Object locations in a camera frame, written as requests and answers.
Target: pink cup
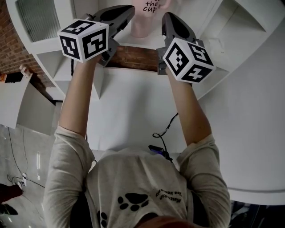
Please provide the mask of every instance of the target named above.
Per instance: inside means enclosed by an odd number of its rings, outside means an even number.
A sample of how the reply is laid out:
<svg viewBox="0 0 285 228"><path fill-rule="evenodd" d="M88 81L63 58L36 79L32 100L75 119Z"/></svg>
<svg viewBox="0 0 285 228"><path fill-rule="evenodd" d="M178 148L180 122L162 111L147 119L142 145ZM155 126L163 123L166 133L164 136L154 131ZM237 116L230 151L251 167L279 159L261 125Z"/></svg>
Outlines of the pink cup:
<svg viewBox="0 0 285 228"><path fill-rule="evenodd" d="M166 0L164 5L159 4L160 0L132 0L135 6L135 15L131 23L131 34L137 38L147 37L151 32L151 25L154 16L159 9L167 9L171 0Z"/></svg>

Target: paw print graphic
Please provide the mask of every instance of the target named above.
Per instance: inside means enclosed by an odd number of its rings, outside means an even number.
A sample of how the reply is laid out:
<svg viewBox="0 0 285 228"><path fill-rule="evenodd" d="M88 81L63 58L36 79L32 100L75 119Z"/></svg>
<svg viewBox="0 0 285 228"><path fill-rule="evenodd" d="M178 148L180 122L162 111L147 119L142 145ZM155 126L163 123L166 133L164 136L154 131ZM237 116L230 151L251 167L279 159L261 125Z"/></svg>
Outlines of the paw print graphic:
<svg viewBox="0 0 285 228"><path fill-rule="evenodd" d="M108 219L108 217L107 217L107 215L104 212L100 213L100 211L98 211L97 219L98 219L98 223L101 224L102 227L106 227L107 226L107 221L106 220Z"/></svg>
<svg viewBox="0 0 285 228"><path fill-rule="evenodd" d="M131 203L130 210L136 212L140 207L143 208L148 205L148 196L145 194L137 194L137 193L127 193L125 197ZM120 204L120 209L125 210L129 207L128 202L124 201L123 197L118 198L118 203Z"/></svg>

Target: rolled-up sleeve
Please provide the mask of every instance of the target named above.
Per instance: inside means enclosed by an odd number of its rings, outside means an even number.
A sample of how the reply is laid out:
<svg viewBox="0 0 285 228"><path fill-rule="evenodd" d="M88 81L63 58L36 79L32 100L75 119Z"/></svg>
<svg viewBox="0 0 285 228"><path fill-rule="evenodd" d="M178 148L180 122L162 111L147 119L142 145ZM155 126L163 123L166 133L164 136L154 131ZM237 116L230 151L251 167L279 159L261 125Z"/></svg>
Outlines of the rolled-up sleeve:
<svg viewBox="0 0 285 228"><path fill-rule="evenodd" d="M48 179L45 185L44 213L48 228L69 227L70 214L94 155L79 134L58 127L55 133Z"/></svg>
<svg viewBox="0 0 285 228"><path fill-rule="evenodd" d="M189 187L200 197L210 227L228 227L231 205L228 188L219 164L219 151L212 135L189 145L177 158L180 173Z"/></svg>

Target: beige t-shirt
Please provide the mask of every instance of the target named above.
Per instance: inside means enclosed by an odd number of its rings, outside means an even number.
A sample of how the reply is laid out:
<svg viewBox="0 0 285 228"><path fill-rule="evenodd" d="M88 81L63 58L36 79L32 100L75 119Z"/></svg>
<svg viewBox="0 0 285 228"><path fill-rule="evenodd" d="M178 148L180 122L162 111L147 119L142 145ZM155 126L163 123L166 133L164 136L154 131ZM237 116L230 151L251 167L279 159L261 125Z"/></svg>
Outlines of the beige t-shirt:
<svg viewBox="0 0 285 228"><path fill-rule="evenodd" d="M183 151L180 172L163 156L135 149L110 153L89 172L94 155L88 142L60 126L55 136L44 196L48 228L69 227L84 186L94 228L133 228L148 213L193 222L191 191L200 197L210 227L228 226L229 193L212 135Z"/></svg>

